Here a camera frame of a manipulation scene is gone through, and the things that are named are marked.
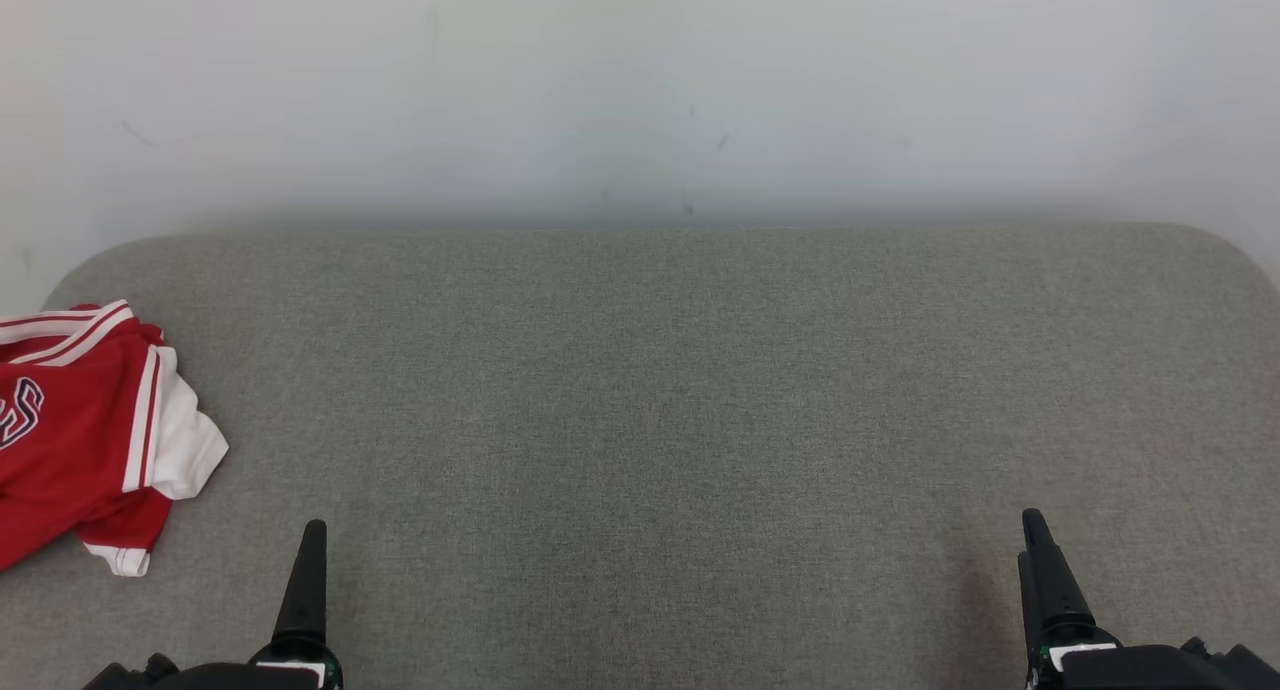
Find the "red and white jersey shirt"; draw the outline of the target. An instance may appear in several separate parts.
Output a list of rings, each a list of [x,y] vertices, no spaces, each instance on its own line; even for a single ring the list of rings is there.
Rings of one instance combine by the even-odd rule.
[[[72,534],[114,575],[145,576],[172,506],[228,449],[128,302],[0,317],[0,572]]]

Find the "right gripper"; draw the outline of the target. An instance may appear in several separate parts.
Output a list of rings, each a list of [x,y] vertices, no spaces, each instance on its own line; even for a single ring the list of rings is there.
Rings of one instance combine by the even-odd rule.
[[[1193,641],[1124,646],[1097,629],[1074,574],[1039,509],[1021,512],[1018,554],[1027,690],[1187,690]]]

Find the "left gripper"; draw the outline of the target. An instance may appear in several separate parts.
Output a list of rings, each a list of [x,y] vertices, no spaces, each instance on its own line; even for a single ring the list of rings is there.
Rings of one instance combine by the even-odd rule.
[[[241,663],[180,671],[180,690],[344,690],[344,672],[326,646],[326,524],[303,529],[271,644]]]

